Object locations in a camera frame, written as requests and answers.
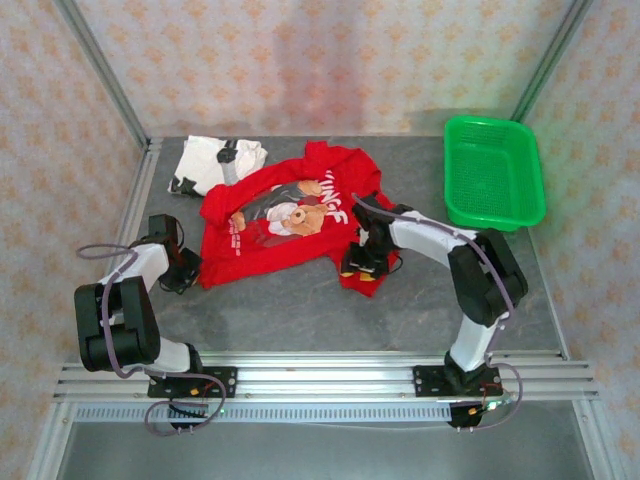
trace red t-shirt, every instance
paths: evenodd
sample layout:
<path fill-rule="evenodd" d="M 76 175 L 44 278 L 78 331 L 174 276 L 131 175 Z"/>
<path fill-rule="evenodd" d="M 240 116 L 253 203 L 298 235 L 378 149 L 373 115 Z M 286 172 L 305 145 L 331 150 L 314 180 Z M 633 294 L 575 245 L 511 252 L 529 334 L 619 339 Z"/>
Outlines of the red t-shirt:
<path fill-rule="evenodd" d="M 209 288 L 328 255 L 338 270 L 358 242 L 352 194 L 380 191 L 380 170 L 360 149 L 309 142 L 303 158 L 286 160 L 218 185 L 204 198 L 200 283 Z M 385 208 L 393 205 L 378 194 Z M 343 287 L 372 296 L 382 279 L 340 277 Z"/>

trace patterned wall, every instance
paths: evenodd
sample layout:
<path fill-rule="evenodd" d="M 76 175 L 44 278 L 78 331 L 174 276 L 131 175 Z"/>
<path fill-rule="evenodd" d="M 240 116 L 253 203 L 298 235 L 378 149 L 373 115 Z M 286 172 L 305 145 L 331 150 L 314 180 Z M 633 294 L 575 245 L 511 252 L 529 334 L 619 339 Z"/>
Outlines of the patterned wall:
<path fill-rule="evenodd" d="M 597 364 L 618 447 L 638 473 L 640 3 L 594 2 L 528 123 L 549 203 L 534 236 L 555 305 L 571 353 Z"/>
<path fill-rule="evenodd" d="M 508 117 L 570 0 L 80 0 L 147 132 L 437 134 Z"/>
<path fill-rule="evenodd" d="M 73 291 L 104 265 L 140 159 L 51 0 L 0 2 L 0 477 L 22 478 L 60 363 L 77 352 Z"/>

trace wallpaper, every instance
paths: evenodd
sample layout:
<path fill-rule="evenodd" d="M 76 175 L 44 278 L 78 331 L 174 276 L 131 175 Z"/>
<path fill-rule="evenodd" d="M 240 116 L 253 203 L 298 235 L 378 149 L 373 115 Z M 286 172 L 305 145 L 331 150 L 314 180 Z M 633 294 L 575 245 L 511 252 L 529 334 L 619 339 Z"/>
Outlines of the wallpaper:
<path fill-rule="evenodd" d="M 570 0 L 80 0 L 157 135 L 442 134 L 508 117 Z"/>
<path fill-rule="evenodd" d="M 640 472 L 640 3 L 594 2 L 528 123 L 549 213 L 534 230 L 571 353 L 597 365 Z"/>
<path fill-rule="evenodd" d="M 60 364 L 77 352 L 73 292 L 103 264 L 133 139 L 50 0 L 0 2 L 0 478 L 30 466 Z"/>

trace green basket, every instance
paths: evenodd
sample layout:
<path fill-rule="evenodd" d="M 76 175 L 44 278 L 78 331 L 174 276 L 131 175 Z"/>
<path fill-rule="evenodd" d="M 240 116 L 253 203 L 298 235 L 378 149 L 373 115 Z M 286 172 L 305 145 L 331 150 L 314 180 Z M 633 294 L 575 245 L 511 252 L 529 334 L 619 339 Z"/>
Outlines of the green basket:
<path fill-rule="evenodd" d="M 536 138 L 520 123 L 458 116 L 444 128 L 444 199 L 457 225 L 512 232 L 546 213 Z"/>

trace clothing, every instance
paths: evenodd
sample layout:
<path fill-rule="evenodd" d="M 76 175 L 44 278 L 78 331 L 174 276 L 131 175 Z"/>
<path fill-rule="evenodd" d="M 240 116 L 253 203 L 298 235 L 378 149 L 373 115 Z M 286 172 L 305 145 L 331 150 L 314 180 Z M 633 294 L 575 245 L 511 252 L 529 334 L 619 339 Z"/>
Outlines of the clothing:
<path fill-rule="evenodd" d="M 169 193 L 205 196 L 216 185 L 233 185 L 263 167 L 260 142 L 189 136 Z"/>
<path fill-rule="evenodd" d="M 352 194 L 380 191 L 380 171 L 360 149 L 309 142 L 303 158 L 272 165 L 205 197 L 200 283 L 209 288 L 281 270 L 328 255 L 339 270 L 350 242 L 358 242 Z M 384 208 L 393 205 L 378 193 Z M 382 279 L 340 277 L 371 296 Z"/>

